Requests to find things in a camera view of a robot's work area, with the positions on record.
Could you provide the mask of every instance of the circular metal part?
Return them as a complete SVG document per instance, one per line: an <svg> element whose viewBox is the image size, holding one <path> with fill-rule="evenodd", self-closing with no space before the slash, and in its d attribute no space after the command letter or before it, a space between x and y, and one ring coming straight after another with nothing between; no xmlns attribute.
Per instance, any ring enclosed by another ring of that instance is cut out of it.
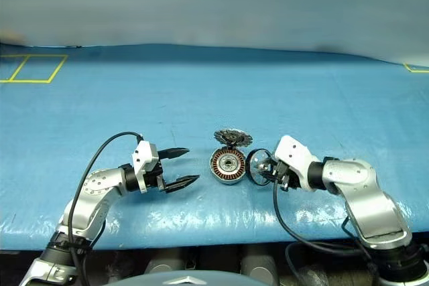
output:
<svg viewBox="0 0 429 286"><path fill-rule="evenodd" d="M214 132L214 138L221 144L229 147L246 147L253 142L253 138L246 132L237 129L223 129Z"/></svg>
<svg viewBox="0 0 429 286"><path fill-rule="evenodd" d="M266 186L270 180L267 175L272 173L271 153L266 149L254 149L246 158L246 174L258 186Z"/></svg>
<svg viewBox="0 0 429 286"><path fill-rule="evenodd" d="M88 174L83 183L83 187L81 191L83 191L86 194L101 194L101 193L105 193L106 190L109 190L109 189L104 189L99 187L101 186L102 180L106 178L105 176L102 177L100 172L105 170L107 169L98 169Z"/></svg>
<svg viewBox="0 0 429 286"><path fill-rule="evenodd" d="M210 169L223 184L235 184L245 173L245 156L237 149L217 149L210 159Z"/></svg>

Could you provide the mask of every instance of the wrinkled plastic sheet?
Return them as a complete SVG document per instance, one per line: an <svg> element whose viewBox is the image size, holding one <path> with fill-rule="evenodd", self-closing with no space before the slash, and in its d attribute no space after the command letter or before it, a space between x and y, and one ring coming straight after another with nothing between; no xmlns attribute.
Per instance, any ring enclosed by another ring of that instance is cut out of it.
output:
<svg viewBox="0 0 429 286"><path fill-rule="evenodd" d="M97 248L145 248L291 240L271 186L225 186L208 162L213 132L234 127L256 147L289 134L320 158L359 157L377 170L414 232L428 231L429 74L357 56L186 46L1 47L1 55L66 54L51 83L0 83L0 247L41 249L89 159L119 131L138 131L165 160L167 181L200 174L184 190L129 194L107 216ZM21 61L0 58L0 76ZM46 79L58 58L31 57L15 79ZM94 169L131 161L122 138ZM285 220L308 238L342 238L339 197L279 192Z"/></svg>

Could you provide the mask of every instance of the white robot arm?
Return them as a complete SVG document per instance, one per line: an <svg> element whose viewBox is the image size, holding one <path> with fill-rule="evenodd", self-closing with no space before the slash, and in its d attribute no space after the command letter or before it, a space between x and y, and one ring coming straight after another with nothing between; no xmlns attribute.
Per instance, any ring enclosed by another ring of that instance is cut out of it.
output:
<svg viewBox="0 0 429 286"><path fill-rule="evenodd" d="M321 162L291 136L274 149L272 174L283 190L328 190L345 199L347 214L362 245L379 269L382 285L429 285L422 247L392 198L380 189L374 168L359 159Z"/></svg>
<svg viewBox="0 0 429 286"><path fill-rule="evenodd" d="M194 182L199 175L187 175L170 184L162 177L160 160L179 157L187 152L189 150L184 148L157 151L154 144L141 138L132 154L133 166L127 164L115 169L97 170L86 176L72 213L72 226L69 227L68 223L73 200L68 203L46 249L40 258L34 260L19 286L73 284L79 272L70 248L76 249L79 262L83 262L103 231L110 207L129 192L139 190L145 193L148 188L158 188L169 193ZM73 244L69 241L70 231Z"/></svg>

